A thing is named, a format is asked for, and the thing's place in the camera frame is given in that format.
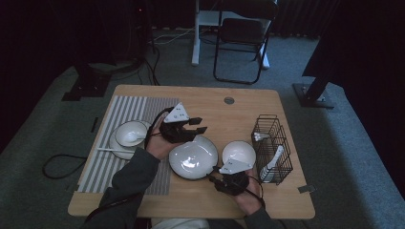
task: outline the gray carpet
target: gray carpet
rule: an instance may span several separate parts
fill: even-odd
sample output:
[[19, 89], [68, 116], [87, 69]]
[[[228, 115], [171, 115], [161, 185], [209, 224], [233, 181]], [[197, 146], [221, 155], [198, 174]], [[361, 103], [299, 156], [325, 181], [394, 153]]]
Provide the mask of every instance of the gray carpet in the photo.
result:
[[[169, 31], [157, 31], [165, 34]], [[343, 90], [329, 84], [326, 92], [333, 110], [304, 108], [292, 89], [293, 83], [310, 84], [301, 74], [317, 40], [273, 37], [268, 47], [270, 69], [258, 83], [247, 86], [216, 81], [212, 76], [214, 46], [202, 42], [200, 65], [191, 66], [193, 41], [189, 36], [173, 41], [159, 39], [160, 59], [156, 77], [161, 85], [226, 87], [276, 90], [288, 118], [316, 211], [306, 220], [309, 228], [405, 228], [405, 203], [386, 172], [363, 126]], [[151, 65], [156, 54], [148, 50]], [[102, 70], [111, 66], [94, 64]], [[249, 75], [243, 70], [224, 72]], [[39, 101], [31, 116], [0, 155], [0, 228], [78, 228], [84, 218], [69, 216], [68, 205], [81, 169], [63, 179], [48, 179], [41, 173], [45, 161], [56, 154], [87, 156], [96, 137], [94, 120], [104, 116], [116, 85], [150, 84], [146, 66], [134, 73], [113, 75], [104, 97], [61, 101], [77, 74], [74, 68], [60, 75]], [[80, 159], [58, 159], [48, 171], [62, 175]], [[300, 220], [284, 220], [287, 228], [306, 228]], [[274, 228], [283, 228], [275, 220]]]

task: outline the bowl rim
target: bowl rim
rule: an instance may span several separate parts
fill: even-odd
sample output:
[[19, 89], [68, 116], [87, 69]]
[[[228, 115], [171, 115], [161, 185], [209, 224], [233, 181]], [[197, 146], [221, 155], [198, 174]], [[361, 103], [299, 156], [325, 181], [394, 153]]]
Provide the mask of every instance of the bowl rim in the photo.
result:
[[254, 155], [255, 155], [255, 159], [254, 159], [254, 161], [253, 161], [253, 163], [255, 163], [255, 162], [256, 162], [256, 159], [257, 159], [257, 155], [256, 155], [256, 151], [254, 150], [253, 146], [252, 146], [250, 143], [248, 143], [247, 141], [245, 141], [245, 140], [232, 140], [232, 141], [229, 141], [229, 142], [224, 146], [224, 149], [223, 149], [223, 152], [222, 152], [223, 164], [226, 163], [226, 161], [224, 161], [224, 151], [225, 151], [226, 147], [228, 147], [228, 145], [230, 145], [230, 144], [232, 144], [232, 143], [235, 143], [235, 142], [243, 142], [243, 143], [246, 143], [247, 145], [250, 146], [250, 148], [252, 149], [252, 152], [253, 152]]
[[[148, 128], [148, 126], [150, 127], [152, 125], [149, 122], [144, 121], [144, 120], [142, 120], [141, 122], [143, 124], [145, 124], [145, 126], [147, 128]], [[140, 147], [140, 148], [144, 149], [144, 144], [143, 144], [144, 141], [142, 141], [140, 144], [135, 145], [135, 146], [122, 146], [122, 145], [120, 145], [116, 141], [116, 131], [117, 131], [117, 127], [110, 133], [110, 136], [108, 137], [107, 147], [109, 149], [112, 149], [112, 150], [128, 150], [128, 151], [134, 151], [134, 152], [137, 149], [137, 147]], [[119, 148], [113, 147], [113, 144], [111, 142], [115, 142], [116, 146], [119, 147]], [[132, 156], [134, 155], [134, 154], [123, 154], [123, 153], [116, 152], [116, 151], [111, 151], [111, 153], [114, 154], [115, 156], [117, 156], [117, 157], [119, 157], [121, 159], [125, 159], [125, 160], [130, 160], [132, 158]]]
[[137, 123], [142, 124], [142, 126], [145, 127], [146, 134], [148, 133], [148, 127], [147, 127], [141, 120], [137, 120], [137, 119], [136, 119], [136, 120], [129, 120], [129, 121], [126, 121], [126, 122], [123, 122], [123, 123], [119, 124], [119, 125], [116, 127], [115, 139], [116, 139], [116, 142], [117, 142], [119, 145], [123, 146], [123, 147], [133, 147], [133, 146], [139, 145], [139, 144], [144, 140], [144, 139], [137, 140], [137, 141], [135, 141], [135, 142], [137, 142], [137, 143], [135, 143], [135, 144], [122, 144], [122, 143], [120, 142], [120, 140], [117, 139], [117, 133], [118, 133], [118, 131], [119, 131], [119, 128], [121, 128], [122, 126], [124, 126], [124, 125], [126, 125], [126, 124], [128, 124], [128, 123], [131, 123], [131, 122], [137, 122]]

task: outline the person's hand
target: person's hand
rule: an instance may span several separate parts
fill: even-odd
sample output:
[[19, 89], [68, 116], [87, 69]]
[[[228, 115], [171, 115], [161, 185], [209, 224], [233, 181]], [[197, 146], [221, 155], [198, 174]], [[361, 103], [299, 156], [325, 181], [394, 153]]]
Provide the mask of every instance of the person's hand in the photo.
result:
[[[245, 173], [252, 177], [253, 170], [247, 170]], [[260, 185], [259, 183], [254, 180], [253, 178], [249, 178], [249, 185], [246, 188], [250, 192], [256, 194], [258, 197], [260, 196]], [[239, 208], [247, 215], [250, 216], [253, 213], [257, 212], [261, 207], [262, 203], [254, 196], [247, 192], [243, 192], [238, 196], [232, 197], [233, 200], [238, 204]]]
[[146, 146], [146, 151], [157, 159], [164, 159], [175, 147], [182, 145], [182, 143], [170, 143], [160, 135], [159, 127], [162, 121], [163, 118], [161, 117], [152, 131], [148, 145]]

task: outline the black curtain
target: black curtain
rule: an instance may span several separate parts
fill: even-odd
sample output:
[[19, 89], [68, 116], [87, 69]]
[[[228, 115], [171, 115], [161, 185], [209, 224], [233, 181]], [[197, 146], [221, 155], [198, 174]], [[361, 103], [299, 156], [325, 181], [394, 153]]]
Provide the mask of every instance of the black curtain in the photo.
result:
[[[201, 10], [215, 9], [217, 0], [200, 0]], [[195, 0], [151, 0], [157, 28], [193, 28]], [[319, 37], [330, 22], [339, 0], [278, 0], [279, 14], [272, 33]]]
[[0, 1], [0, 154], [67, 68], [139, 56], [141, 2]]
[[[314, 76], [314, 82], [331, 82], [345, 90], [396, 187], [405, 197], [403, 6], [399, 0], [342, 0], [303, 75]], [[353, 163], [367, 164], [367, 155]]]

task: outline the black wire basket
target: black wire basket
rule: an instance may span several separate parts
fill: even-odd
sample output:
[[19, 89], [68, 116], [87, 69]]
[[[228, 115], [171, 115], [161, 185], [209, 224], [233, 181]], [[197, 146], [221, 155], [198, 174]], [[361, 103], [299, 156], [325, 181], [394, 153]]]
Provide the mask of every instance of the black wire basket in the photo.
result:
[[286, 133], [275, 114], [261, 114], [251, 134], [256, 169], [262, 183], [283, 182], [292, 171]]

